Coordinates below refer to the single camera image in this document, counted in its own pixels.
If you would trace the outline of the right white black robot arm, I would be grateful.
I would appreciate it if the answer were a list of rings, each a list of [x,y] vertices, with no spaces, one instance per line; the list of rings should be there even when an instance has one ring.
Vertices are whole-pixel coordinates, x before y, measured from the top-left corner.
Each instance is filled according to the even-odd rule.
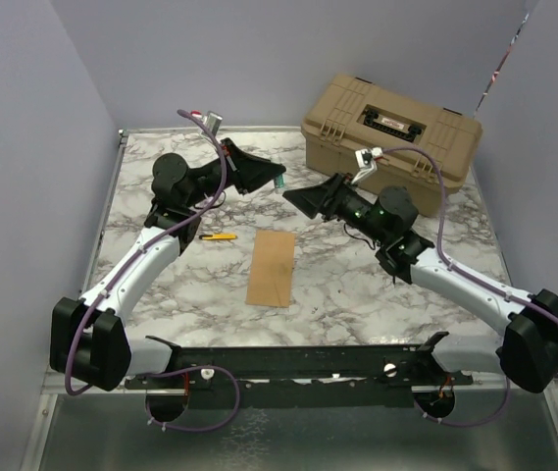
[[[336,174],[283,196],[305,216],[339,220],[375,242],[391,277],[434,291],[488,324],[502,343],[487,363],[518,387],[540,393],[558,378],[558,295],[502,285],[447,257],[413,230],[418,210],[405,187],[388,186],[369,202]]]

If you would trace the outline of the aluminium table frame rail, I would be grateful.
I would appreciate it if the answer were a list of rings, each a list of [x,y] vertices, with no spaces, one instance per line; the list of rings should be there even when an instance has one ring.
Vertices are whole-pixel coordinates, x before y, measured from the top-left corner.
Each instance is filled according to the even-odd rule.
[[[127,324],[132,339],[154,336],[183,347],[292,347],[421,343],[439,331],[449,335],[487,333],[483,323],[442,297],[401,282],[394,286],[366,245],[352,233],[337,223],[305,218],[271,185],[249,196],[230,191],[226,203],[205,216],[201,229],[206,233],[231,231],[237,239],[194,241],[138,301]],[[245,302],[258,230],[295,234],[291,300],[286,308]],[[40,462],[61,398],[137,394],[143,399],[149,423],[163,431],[168,430],[152,423],[150,415],[174,412],[179,403],[166,406],[125,385],[111,392],[91,389],[69,396],[61,375],[53,372],[47,375],[43,390],[51,417],[37,430],[40,451],[28,458],[30,469],[44,470]],[[448,428],[477,428],[496,421],[505,413],[513,392],[542,397],[554,427],[544,395],[506,388],[499,376],[478,375],[471,385],[455,386],[454,391],[456,406]],[[183,431],[178,433],[218,431],[245,409],[364,407],[419,412],[413,404],[401,408],[190,407],[180,420]]]

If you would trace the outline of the yellow utility knife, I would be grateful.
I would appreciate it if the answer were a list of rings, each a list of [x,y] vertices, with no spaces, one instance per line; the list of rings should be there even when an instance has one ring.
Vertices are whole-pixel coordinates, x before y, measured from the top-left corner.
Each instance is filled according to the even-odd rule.
[[[198,237],[200,240],[235,240],[236,234],[206,234]]]

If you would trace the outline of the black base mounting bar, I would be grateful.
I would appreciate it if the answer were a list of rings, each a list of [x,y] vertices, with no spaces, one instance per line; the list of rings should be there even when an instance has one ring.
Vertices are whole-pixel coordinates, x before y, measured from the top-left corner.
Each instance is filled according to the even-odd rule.
[[[138,376],[130,391],[171,406],[186,393],[196,409],[410,407],[413,389],[469,386],[460,371],[446,372],[432,356],[438,332],[421,344],[292,347],[178,347],[171,369],[184,377]]]

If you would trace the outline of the green white glue stick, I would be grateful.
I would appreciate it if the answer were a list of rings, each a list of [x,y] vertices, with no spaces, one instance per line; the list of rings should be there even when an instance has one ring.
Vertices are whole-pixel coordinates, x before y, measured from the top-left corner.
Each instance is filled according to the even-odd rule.
[[[283,175],[278,175],[274,178],[274,187],[275,191],[281,192],[284,191],[285,183]]]

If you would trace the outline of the brown paper envelope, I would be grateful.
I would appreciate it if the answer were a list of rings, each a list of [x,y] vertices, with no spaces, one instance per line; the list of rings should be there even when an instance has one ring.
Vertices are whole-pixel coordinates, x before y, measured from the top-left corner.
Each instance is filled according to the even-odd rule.
[[[295,234],[258,230],[245,302],[249,305],[286,308],[290,305]]]

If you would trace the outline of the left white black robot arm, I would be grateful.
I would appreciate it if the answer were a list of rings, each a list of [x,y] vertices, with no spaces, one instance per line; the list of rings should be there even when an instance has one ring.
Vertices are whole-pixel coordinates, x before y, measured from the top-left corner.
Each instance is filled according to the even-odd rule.
[[[217,159],[197,168],[176,153],[152,167],[151,208],[143,227],[118,264],[77,299],[61,298],[52,311],[50,366],[73,381],[103,391],[126,377],[149,376],[166,388],[180,378],[176,346],[153,337],[130,340],[126,324],[152,283],[195,240],[201,216],[228,187],[248,194],[285,173],[284,165],[254,156],[230,139],[220,142]]]

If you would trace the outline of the metal sheet front shelf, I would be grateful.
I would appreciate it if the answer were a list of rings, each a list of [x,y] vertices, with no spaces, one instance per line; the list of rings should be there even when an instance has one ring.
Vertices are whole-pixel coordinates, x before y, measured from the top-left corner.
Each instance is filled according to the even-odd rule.
[[[477,428],[435,425],[413,409],[245,409],[207,434],[149,423],[140,395],[57,402],[44,470],[558,470],[545,400],[513,392]]]

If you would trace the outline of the tan plastic tool case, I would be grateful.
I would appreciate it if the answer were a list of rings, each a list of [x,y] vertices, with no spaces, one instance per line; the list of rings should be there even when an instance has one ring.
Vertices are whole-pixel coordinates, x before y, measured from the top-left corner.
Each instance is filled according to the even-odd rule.
[[[445,193],[458,192],[469,174],[482,137],[479,121],[447,108],[423,103],[383,89],[369,81],[337,75],[303,118],[306,165],[327,176],[355,175],[355,152],[417,146],[396,150],[378,161],[378,169],[358,183],[377,194],[390,185],[402,185],[421,215],[435,217],[441,206],[439,168]]]

